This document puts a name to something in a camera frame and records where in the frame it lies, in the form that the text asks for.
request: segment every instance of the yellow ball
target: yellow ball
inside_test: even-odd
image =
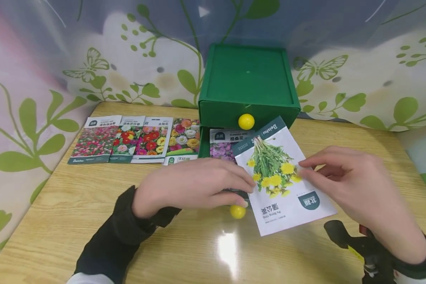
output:
[[[241,206],[232,205],[230,207],[230,213],[235,219],[241,219],[246,214],[246,209]]]
[[[243,130],[249,130],[254,126],[254,117],[251,114],[242,114],[239,118],[239,126]]]

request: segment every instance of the finger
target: finger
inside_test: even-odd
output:
[[[335,196],[336,189],[338,188],[339,183],[335,182],[327,177],[317,173],[317,171],[302,169],[300,170],[300,176],[303,179],[308,180],[311,185],[323,191],[332,199]]]
[[[332,165],[325,165],[324,167],[317,170],[317,173],[321,174],[322,176],[344,176],[344,170],[340,167],[334,167]]]
[[[222,176],[223,178],[221,181],[220,191],[225,188],[239,189],[248,193],[252,193],[254,191],[254,186],[249,185],[249,183],[242,179],[240,176],[237,176],[236,174],[229,170],[226,170],[225,168],[221,170],[223,172],[220,176]]]
[[[312,167],[312,169],[314,170],[320,164],[308,165],[309,161],[314,159],[314,158],[317,158],[318,156],[325,155],[327,153],[342,153],[342,154],[345,154],[345,155],[347,155],[347,154],[357,155],[359,152],[357,150],[350,149],[350,148],[347,148],[347,147],[329,146],[329,147],[326,147],[325,149],[320,150],[319,152],[315,153],[314,155],[310,156],[309,158],[307,158],[303,161],[300,161],[299,165],[302,166],[302,167],[305,167],[305,168]]]
[[[233,192],[220,192],[208,198],[208,207],[215,208],[224,205],[238,205],[246,208],[248,203],[243,197]]]
[[[252,176],[250,176],[243,167],[236,165],[234,162],[228,162],[228,161],[223,161],[223,162],[224,163],[221,163],[221,165],[226,170],[229,170],[233,172],[234,174],[236,174],[237,176],[241,177],[245,182],[247,182],[253,188],[256,186],[256,183],[252,179]]]
[[[344,153],[321,153],[320,155],[314,155],[304,161],[299,162],[299,165],[304,168],[308,168],[326,164],[333,167],[340,167],[342,170],[349,171],[353,170],[353,168],[357,166],[357,157],[358,155]]]

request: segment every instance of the flower seed packet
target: flower seed packet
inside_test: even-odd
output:
[[[199,139],[199,120],[174,119],[164,165],[197,159],[200,145]]]
[[[121,116],[89,117],[68,164],[107,163]]]
[[[109,163],[130,163],[144,126],[145,116],[124,116],[115,135]]]
[[[257,184],[249,200],[261,236],[337,213],[327,195],[297,174],[305,156],[281,117],[232,150]]]
[[[146,117],[136,144],[133,164],[162,163],[169,145],[173,117]]]
[[[210,157],[234,162],[232,146],[243,141],[254,134],[254,131],[230,130],[230,129],[210,129]],[[224,189],[224,191],[235,192],[249,203],[248,194],[238,189]]]

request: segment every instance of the green plastic drawer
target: green plastic drawer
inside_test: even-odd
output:
[[[245,113],[254,117],[253,129],[278,116],[290,127],[300,113],[286,50],[212,45],[199,98],[200,123],[239,129]]]

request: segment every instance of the wooden table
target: wooden table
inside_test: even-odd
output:
[[[173,116],[196,110],[102,103],[92,116]],[[290,131],[306,156],[329,145],[381,156],[426,233],[426,187],[395,135],[349,123],[296,120]],[[0,284],[62,284],[115,199],[159,164],[68,165],[74,142],[0,254]],[[332,218],[260,237],[254,215],[234,220],[228,207],[183,210],[139,249],[126,283],[360,283],[359,260],[331,242],[330,219],[358,225],[341,209]]]

